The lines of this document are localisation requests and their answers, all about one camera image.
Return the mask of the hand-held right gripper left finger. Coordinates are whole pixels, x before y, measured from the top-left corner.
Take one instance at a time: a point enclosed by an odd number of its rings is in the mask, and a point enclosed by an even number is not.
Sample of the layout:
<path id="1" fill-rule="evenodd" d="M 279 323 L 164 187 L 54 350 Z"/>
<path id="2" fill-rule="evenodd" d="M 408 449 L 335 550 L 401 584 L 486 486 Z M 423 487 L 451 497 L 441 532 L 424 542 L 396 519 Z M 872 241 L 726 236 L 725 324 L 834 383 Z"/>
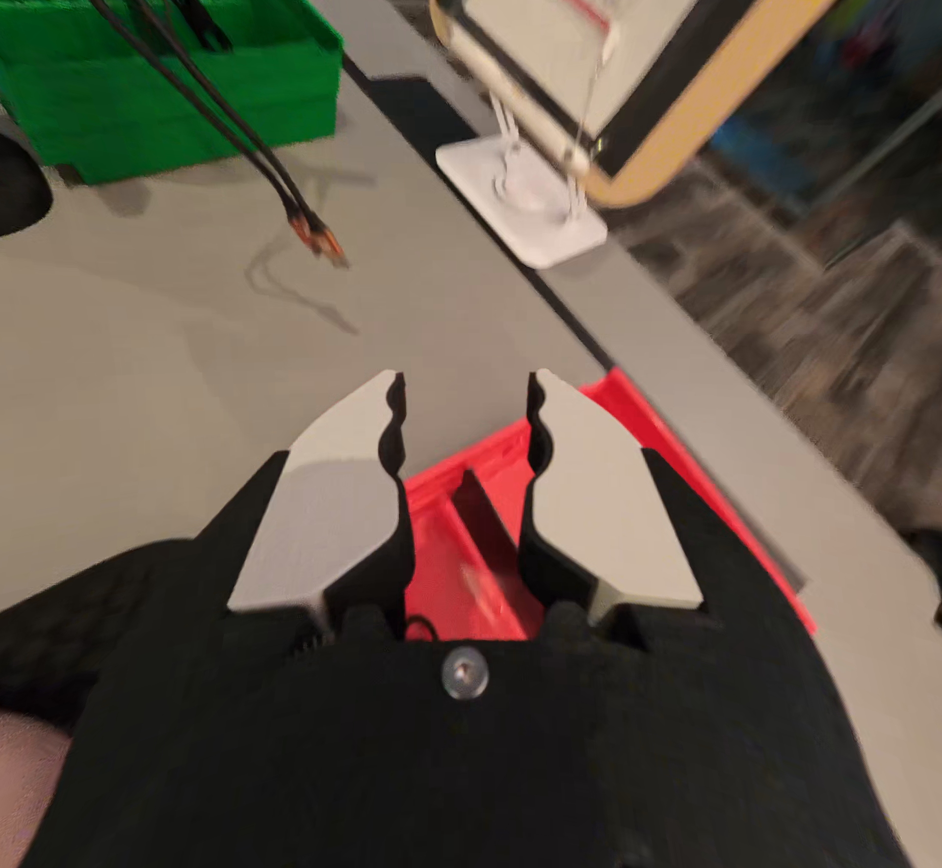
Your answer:
<path id="1" fill-rule="evenodd" d="M 404 374 L 386 369 L 310 423 L 288 455 L 227 608 L 241 615 L 300 610 L 334 636 L 352 608 L 406 630 L 416 546 L 400 471 Z"/>

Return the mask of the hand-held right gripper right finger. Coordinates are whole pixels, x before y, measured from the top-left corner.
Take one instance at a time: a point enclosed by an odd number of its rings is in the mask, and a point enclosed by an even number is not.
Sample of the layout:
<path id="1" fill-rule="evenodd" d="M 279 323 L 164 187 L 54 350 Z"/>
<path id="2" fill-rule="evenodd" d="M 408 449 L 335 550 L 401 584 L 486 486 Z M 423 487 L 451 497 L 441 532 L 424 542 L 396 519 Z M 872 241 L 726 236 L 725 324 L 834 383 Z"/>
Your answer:
<path id="1" fill-rule="evenodd" d="M 545 615 L 568 603 L 611 628 L 638 608 L 702 613 L 705 595 L 630 430 L 547 368 L 529 376 L 526 420 L 518 564 Z"/>

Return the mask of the red plastic bin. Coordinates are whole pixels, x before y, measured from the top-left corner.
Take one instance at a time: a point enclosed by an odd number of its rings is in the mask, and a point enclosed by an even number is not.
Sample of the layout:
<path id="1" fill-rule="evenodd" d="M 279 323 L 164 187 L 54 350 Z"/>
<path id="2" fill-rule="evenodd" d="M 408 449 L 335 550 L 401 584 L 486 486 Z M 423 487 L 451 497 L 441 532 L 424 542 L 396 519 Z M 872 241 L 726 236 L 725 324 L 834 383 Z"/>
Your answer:
<path id="1" fill-rule="evenodd" d="M 796 589 L 723 492 L 626 374 L 616 368 L 582 393 L 603 407 L 644 448 L 657 451 L 765 568 L 809 634 L 817 625 Z M 535 626 L 503 593 L 453 500 L 466 473 L 477 478 L 512 541 L 520 536 L 529 424 L 521 418 L 455 452 L 405 482 L 416 546 L 407 615 L 423 615 L 445 640 L 520 640 Z"/>

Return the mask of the green plastic bin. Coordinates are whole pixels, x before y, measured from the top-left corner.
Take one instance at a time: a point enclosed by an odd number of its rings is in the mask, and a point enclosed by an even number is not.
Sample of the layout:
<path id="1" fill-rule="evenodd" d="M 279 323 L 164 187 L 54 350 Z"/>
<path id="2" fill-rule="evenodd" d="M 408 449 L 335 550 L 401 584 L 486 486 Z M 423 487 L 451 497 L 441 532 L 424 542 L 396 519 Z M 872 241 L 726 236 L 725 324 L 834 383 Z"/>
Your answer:
<path id="1" fill-rule="evenodd" d="M 179 41 L 269 147 L 335 133 L 343 39 L 308 0 L 200 2 L 232 49 L 206 50 L 175 12 Z M 237 154 L 87 0 L 1 0 L 1 89 L 42 163 L 87 184 Z"/>

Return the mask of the white sign stand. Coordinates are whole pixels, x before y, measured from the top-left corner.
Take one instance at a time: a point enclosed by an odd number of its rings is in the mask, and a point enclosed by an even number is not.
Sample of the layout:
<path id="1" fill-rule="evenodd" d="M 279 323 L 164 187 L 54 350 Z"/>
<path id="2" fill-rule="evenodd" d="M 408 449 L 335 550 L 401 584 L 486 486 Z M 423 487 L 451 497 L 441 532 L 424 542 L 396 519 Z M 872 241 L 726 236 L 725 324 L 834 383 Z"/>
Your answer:
<path id="1" fill-rule="evenodd" d="M 601 247 L 604 220 L 573 176 L 562 174 L 521 134 L 494 94 L 498 134 L 440 146 L 436 164 L 513 256 L 542 271 Z"/>

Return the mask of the dark rounded object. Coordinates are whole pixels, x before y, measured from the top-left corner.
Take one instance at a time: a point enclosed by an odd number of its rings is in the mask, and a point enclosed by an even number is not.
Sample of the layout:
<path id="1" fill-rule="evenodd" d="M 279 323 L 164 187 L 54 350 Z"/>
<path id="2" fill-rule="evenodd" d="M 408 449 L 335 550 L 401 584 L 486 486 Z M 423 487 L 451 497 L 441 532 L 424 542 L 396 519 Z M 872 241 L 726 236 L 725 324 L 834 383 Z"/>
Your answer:
<path id="1" fill-rule="evenodd" d="M 35 226 L 53 207 L 53 192 L 22 133 L 1 118 L 1 237 Z"/>

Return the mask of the wooden backed black sign board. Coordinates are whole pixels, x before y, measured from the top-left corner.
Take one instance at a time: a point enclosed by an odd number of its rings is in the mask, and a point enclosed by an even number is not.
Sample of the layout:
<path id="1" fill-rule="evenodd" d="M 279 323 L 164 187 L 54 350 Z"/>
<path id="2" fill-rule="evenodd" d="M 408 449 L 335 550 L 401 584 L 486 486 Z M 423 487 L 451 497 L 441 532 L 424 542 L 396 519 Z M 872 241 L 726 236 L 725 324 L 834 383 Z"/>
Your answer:
<path id="1" fill-rule="evenodd" d="M 698 0 L 600 132 L 565 118 L 466 17 L 430 0 L 446 48 L 512 112 L 524 138 L 595 205 L 647 200 L 684 166 L 836 0 Z"/>

